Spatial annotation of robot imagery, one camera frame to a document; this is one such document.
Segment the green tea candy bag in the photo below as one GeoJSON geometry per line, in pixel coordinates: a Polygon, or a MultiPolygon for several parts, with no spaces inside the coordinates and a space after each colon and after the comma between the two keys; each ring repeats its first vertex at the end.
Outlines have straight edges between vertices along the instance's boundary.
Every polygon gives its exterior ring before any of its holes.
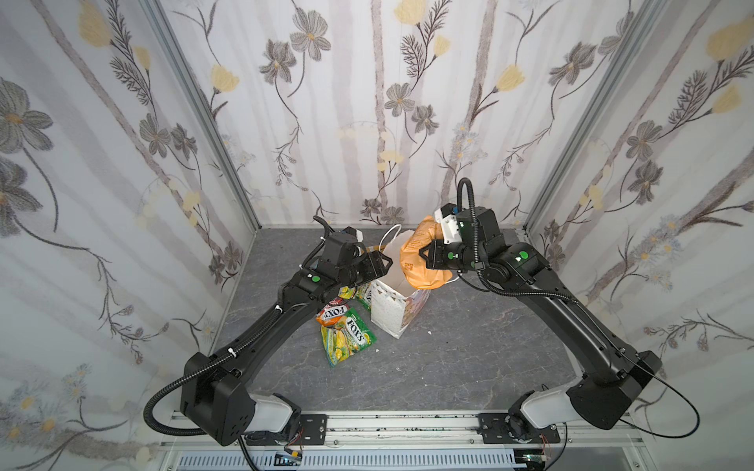
{"type": "Polygon", "coordinates": [[[376,343],[375,333],[353,308],[349,308],[343,315],[331,318],[327,325],[321,325],[320,334],[331,367],[336,367],[376,343]]]}

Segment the white patterned paper bag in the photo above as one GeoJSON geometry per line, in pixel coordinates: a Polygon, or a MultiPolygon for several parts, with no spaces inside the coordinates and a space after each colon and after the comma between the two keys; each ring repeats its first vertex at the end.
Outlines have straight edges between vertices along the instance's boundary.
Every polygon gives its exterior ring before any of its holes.
{"type": "Polygon", "coordinates": [[[395,339],[402,337],[430,295],[429,290],[416,290],[401,268],[401,248],[413,234],[413,231],[403,231],[400,224],[386,231],[378,248],[393,264],[387,275],[369,285],[371,321],[395,339]]]}

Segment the orange fruits candy bag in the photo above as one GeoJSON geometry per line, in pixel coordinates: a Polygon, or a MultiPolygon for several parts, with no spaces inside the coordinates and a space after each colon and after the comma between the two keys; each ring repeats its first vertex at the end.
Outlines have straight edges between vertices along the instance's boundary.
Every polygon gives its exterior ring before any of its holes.
{"type": "Polygon", "coordinates": [[[348,301],[343,298],[335,298],[328,302],[317,314],[317,322],[325,328],[333,328],[349,312],[348,301]]]}

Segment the green spring candy bag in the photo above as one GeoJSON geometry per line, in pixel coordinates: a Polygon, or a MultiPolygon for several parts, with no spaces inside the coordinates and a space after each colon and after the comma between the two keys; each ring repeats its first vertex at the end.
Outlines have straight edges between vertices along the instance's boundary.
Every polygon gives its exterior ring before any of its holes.
{"type": "Polygon", "coordinates": [[[343,287],[339,291],[339,298],[344,300],[356,300],[367,311],[370,311],[372,308],[372,286],[370,283],[366,283],[357,287],[343,287]]]}

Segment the orange snack bag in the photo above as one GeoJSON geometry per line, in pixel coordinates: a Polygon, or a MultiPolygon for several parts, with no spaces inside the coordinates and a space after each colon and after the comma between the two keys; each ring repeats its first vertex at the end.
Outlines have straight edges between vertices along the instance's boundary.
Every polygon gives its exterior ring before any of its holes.
{"type": "Polygon", "coordinates": [[[442,227],[432,215],[425,217],[400,252],[401,268],[408,283],[416,290],[437,290],[453,280],[449,270],[431,270],[419,252],[433,243],[443,241],[442,227]]]}

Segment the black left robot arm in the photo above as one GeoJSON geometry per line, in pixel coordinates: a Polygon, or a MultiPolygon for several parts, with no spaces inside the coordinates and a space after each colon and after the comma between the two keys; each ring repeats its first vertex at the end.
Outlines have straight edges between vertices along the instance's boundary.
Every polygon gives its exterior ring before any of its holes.
{"type": "Polygon", "coordinates": [[[292,439],[300,430],[300,407],[280,394],[254,396],[247,386],[288,338],[334,300],[389,273],[393,260],[367,250],[353,228],[330,232],[280,286],[274,304],[212,355],[198,353],[186,364],[180,410],[196,434],[231,445],[247,434],[292,439]]]}

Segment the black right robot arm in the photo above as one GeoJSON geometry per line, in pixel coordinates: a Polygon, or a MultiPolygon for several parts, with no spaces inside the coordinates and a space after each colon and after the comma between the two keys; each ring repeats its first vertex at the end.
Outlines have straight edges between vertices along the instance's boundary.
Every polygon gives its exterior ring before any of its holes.
{"type": "Polygon", "coordinates": [[[613,334],[532,245],[507,243],[488,208],[438,209],[404,245],[401,264],[409,280],[429,271],[479,275],[483,290],[518,299],[575,356],[580,378],[523,394],[509,408],[504,428],[515,440],[528,441],[552,425],[579,419],[612,429],[662,366],[654,353],[639,352],[613,334]]]}

